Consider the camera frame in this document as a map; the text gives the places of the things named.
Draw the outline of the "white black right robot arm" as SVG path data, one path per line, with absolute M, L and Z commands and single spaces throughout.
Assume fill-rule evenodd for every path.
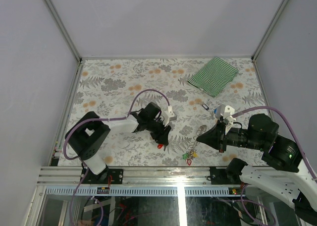
M 208 132 L 197 137 L 219 152 L 227 146 L 262 152 L 262 160 L 273 169 L 282 172 L 293 185 L 282 183 L 260 172 L 242 159 L 233 158 L 227 166 L 226 179 L 230 183 L 246 183 L 278 198 L 305 222 L 317 224 L 317 183 L 315 172 L 305 163 L 299 146 L 278 134 L 279 125 L 265 114 L 251 116 L 247 129 L 227 130 L 227 121 L 219 119 Z

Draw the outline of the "green key tag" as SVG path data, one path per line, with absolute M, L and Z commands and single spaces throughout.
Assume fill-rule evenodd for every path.
M 187 153 L 183 154 L 182 159 L 184 159 L 184 160 L 188 159 L 188 154 Z

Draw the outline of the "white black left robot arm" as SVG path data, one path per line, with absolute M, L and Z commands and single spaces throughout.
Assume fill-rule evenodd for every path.
M 130 112 L 127 117 L 108 119 L 88 112 L 67 132 L 65 144 L 90 170 L 91 178 L 101 184 L 107 181 L 108 171 L 98 151 L 109 136 L 148 131 L 158 145 L 166 147 L 169 145 L 170 122 L 176 119 L 172 106 L 163 111 L 153 102 L 139 111 Z

